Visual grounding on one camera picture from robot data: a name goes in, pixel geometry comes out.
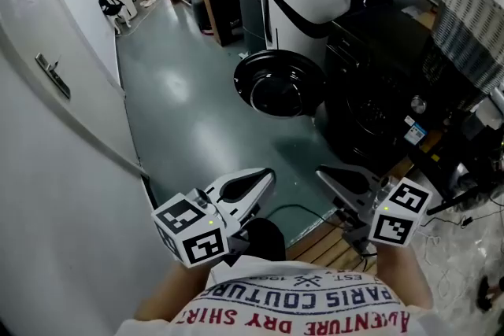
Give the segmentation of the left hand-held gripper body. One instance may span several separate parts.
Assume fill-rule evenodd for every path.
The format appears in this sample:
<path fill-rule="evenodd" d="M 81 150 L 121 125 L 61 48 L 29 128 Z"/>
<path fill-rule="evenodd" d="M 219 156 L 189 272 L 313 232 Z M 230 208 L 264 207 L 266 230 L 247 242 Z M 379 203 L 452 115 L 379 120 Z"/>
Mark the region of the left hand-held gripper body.
<path fill-rule="evenodd" d="M 252 209 L 250 188 L 193 189 L 154 210 L 152 218 L 165 246 L 185 267 L 229 256 L 237 260 L 250 243 L 242 220 Z"/>

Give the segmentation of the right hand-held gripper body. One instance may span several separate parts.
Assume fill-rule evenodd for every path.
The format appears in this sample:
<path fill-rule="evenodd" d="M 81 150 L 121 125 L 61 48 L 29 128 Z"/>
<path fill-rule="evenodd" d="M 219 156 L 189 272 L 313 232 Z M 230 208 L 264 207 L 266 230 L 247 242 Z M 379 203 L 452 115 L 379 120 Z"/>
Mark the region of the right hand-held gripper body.
<path fill-rule="evenodd" d="M 346 227 L 343 239 L 357 252 L 377 242 L 407 247 L 432 200 L 432 192 L 411 179 L 387 177 L 358 210 L 358 222 Z"/>

